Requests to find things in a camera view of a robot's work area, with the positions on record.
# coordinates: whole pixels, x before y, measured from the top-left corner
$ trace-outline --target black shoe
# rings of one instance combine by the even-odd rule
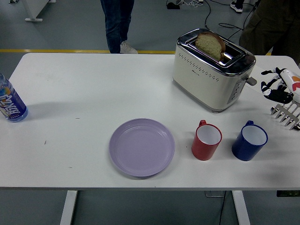
[[[231,7],[236,13],[242,13],[242,12],[243,12],[243,6],[242,6],[241,8],[238,8],[238,7],[236,6],[236,2],[234,2],[234,1],[230,4],[230,7]]]

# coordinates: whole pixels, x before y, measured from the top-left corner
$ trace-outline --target water bottle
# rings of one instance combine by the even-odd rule
[[[12,84],[0,73],[0,110],[11,122],[19,122],[28,115],[28,108]]]

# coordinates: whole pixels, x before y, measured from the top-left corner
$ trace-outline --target yellow floor line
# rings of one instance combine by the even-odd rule
[[[108,50],[0,49],[0,53],[109,53]],[[140,54],[175,54],[175,51],[138,51]]]

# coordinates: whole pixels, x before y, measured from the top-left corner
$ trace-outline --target table leg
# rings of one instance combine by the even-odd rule
[[[76,204],[77,191],[67,191],[64,210],[62,212],[60,225],[71,225],[74,207]]]
[[[232,191],[236,214],[239,225],[250,225],[250,220],[242,191]]]

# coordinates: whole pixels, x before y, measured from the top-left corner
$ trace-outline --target bread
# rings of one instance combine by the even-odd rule
[[[199,51],[204,52],[217,61],[222,61],[224,58],[225,43],[215,33],[205,31],[198,34],[195,46]]]

